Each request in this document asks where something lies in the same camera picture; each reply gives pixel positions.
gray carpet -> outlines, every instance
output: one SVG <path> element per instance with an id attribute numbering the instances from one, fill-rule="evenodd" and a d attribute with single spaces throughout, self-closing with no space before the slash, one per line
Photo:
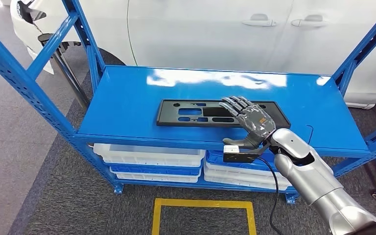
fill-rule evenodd
<path id="1" fill-rule="evenodd" d="M 84 88 L 90 90 L 89 75 Z M 351 109 L 363 135 L 376 129 L 373 110 Z M 67 117 L 80 123 L 83 112 L 75 101 Z M 336 163 L 337 158 L 327 158 Z M 376 200 L 370 191 L 376 188 L 376 165 L 369 163 L 339 179 L 347 192 L 376 215 Z M 271 235 L 269 213 L 274 194 L 242 191 L 166 188 L 126 185 L 122 195 L 87 164 L 60 136 L 57 136 L 9 234 L 151 234 L 155 198 L 251 201 L 257 233 Z M 285 235 L 328 234 L 316 211 L 301 199 L 287 205 L 281 197 L 274 223 Z M 248 234 L 243 209 L 206 209 L 162 207 L 162 235 Z"/>

yellow floor marking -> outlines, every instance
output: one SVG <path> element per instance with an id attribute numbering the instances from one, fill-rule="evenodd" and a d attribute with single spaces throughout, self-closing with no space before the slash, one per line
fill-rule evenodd
<path id="1" fill-rule="evenodd" d="M 161 206 L 169 207 L 217 207 L 217 208 L 241 208 L 247 211 L 249 235 L 257 235 L 254 220 L 253 204 L 242 201 L 213 201 L 213 200 L 186 200 L 156 198 L 153 209 L 152 235 L 159 235 L 161 220 Z"/>

white plastic bin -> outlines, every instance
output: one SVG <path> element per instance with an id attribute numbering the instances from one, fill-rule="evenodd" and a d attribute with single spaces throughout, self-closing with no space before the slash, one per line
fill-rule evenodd
<path id="1" fill-rule="evenodd" d="M 95 143 L 94 153 L 105 163 L 199 167 L 206 151 Z"/>
<path id="2" fill-rule="evenodd" d="M 279 190 L 285 190 L 288 186 L 292 186 L 280 173 L 275 172 L 275 174 L 278 179 Z M 215 165 L 206 161 L 204 162 L 204 180 L 216 183 L 276 189 L 275 180 L 270 171 Z"/>
<path id="3" fill-rule="evenodd" d="M 133 173 L 133 172 L 114 172 L 119 179 L 125 180 L 149 180 L 149 181 L 168 181 L 168 182 L 185 182 L 196 183 L 198 177 L 201 175 L 201 171 L 198 175 L 168 175 L 168 174 L 149 174 L 149 173 Z"/>

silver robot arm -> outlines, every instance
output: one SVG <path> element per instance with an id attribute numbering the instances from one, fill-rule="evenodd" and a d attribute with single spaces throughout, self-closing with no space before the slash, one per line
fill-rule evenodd
<path id="1" fill-rule="evenodd" d="M 242 96 L 225 97 L 220 106 L 249 133 L 243 140 L 224 139 L 223 142 L 252 149 L 248 153 L 254 154 L 270 148 L 275 154 L 277 170 L 318 211 L 332 234 L 376 235 L 376 217 L 344 191 L 332 169 L 309 144 L 289 129 L 276 129 L 273 119 L 261 107 Z M 238 156 L 239 153 L 232 154 L 227 160 L 237 161 Z"/>
<path id="2" fill-rule="evenodd" d="M 275 166 L 313 206 L 334 235 L 376 235 L 376 217 L 360 206 L 333 176 L 318 153 L 288 129 L 275 131 Z"/>

car door handle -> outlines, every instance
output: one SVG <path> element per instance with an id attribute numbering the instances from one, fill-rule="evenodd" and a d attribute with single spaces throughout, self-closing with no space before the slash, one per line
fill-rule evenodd
<path id="1" fill-rule="evenodd" d="M 323 27 L 329 23 L 326 21 L 292 20 L 291 24 L 296 27 Z"/>
<path id="2" fill-rule="evenodd" d="M 305 19 L 292 20 L 290 24 L 296 27 L 323 27 L 329 22 L 324 21 L 321 15 L 308 15 Z"/>
<path id="3" fill-rule="evenodd" d="M 246 20 L 246 21 L 242 21 L 242 23 L 245 25 L 250 25 L 250 26 L 264 26 L 264 27 L 276 26 L 276 21 L 274 20 L 267 20 L 267 21 Z"/>
<path id="4" fill-rule="evenodd" d="M 264 27 L 271 27 L 276 26 L 276 21 L 269 20 L 266 14 L 253 14 L 249 20 L 245 20 L 241 22 L 245 25 L 250 26 L 264 26 Z"/>

